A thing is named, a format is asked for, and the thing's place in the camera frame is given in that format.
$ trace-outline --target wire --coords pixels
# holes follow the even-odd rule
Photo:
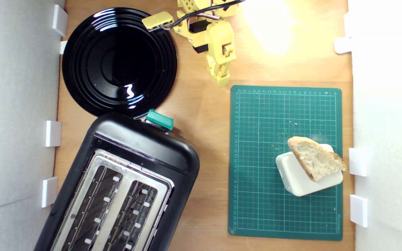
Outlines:
[[[237,4],[242,3],[244,1],[246,1],[246,0],[235,0],[235,1],[232,1],[232,2],[228,2],[228,3],[222,3],[220,5],[209,6],[207,8],[203,8],[203,9],[200,9],[198,11],[185,14],[180,19],[176,20],[175,22],[173,22],[172,24],[167,26],[167,28],[175,27],[175,26],[179,25],[185,19],[193,17],[193,16],[197,16],[199,14],[203,14],[204,12],[207,12],[209,10],[216,10],[216,9],[220,9],[220,8],[228,8],[228,7],[232,6],[232,5],[237,5]]]
[[[196,16],[202,16],[202,17],[207,17],[207,18],[214,19],[214,20],[220,20],[219,16],[212,16],[212,15],[209,15],[209,14],[198,14]]]

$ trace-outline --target white block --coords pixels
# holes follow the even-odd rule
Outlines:
[[[46,147],[61,146],[61,122],[46,121]]]
[[[350,220],[361,227],[367,227],[367,204],[368,200],[366,198],[362,198],[354,194],[350,195]]]
[[[43,180],[43,192],[41,198],[41,207],[45,208],[54,203],[57,198],[57,190],[59,181],[57,177],[48,178]]]
[[[367,167],[369,165],[368,150],[349,148],[348,157],[350,162],[350,174],[366,177]]]
[[[64,48],[66,48],[66,45],[67,45],[67,40],[60,42],[60,55],[63,55],[63,53],[64,53]]]
[[[332,146],[327,144],[322,144],[322,146],[327,151],[333,152]],[[292,152],[277,156],[276,165],[285,189],[298,197],[341,184],[343,180],[342,172],[339,171],[327,175],[317,182],[312,181]]]
[[[350,12],[345,13],[343,16],[343,25],[345,30],[345,37],[351,38],[354,33],[354,20],[352,14]]]
[[[337,54],[342,54],[353,50],[351,38],[335,38],[333,44],[335,46],[335,52]]]
[[[60,5],[54,5],[54,19],[52,20],[52,28],[62,37],[67,32],[67,13]]]

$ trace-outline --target green cutting mat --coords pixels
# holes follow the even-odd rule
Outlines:
[[[275,164],[292,136],[342,156],[341,91],[236,85],[230,101],[229,233],[342,240],[342,184],[296,197]]]

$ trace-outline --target wooden surface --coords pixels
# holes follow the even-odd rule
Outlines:
[[[110,7],[169,11],[176,0],[67,0],[68,32],[91,14]],[[341,250],[355,249],[355,227],[349,220],[353,180],[344,174],[343,240],[341,242],[234,237],[228,235],[228,150],[230,87],[234,84],[293,85],[341,88],[343,93],[344,160],[352,146],[351,57],[336,55],[333,39],[343,36],[346,0],[249,0],[230,18],[237,60],[229,86],[209,80],[207,62],[187,39],[173,33],[178,75],[172,92],[157,109],[194,145],[201,167],[169,250]],[[95,117],[72,100],[60,79],[58,120],[62,146],[57,148],[55,175],[61,186],[81,141]]]

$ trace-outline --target toaster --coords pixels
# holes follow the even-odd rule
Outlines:
[[[173,120],[119,113],[86,134],[35,251],[166,250],[199,170]]]

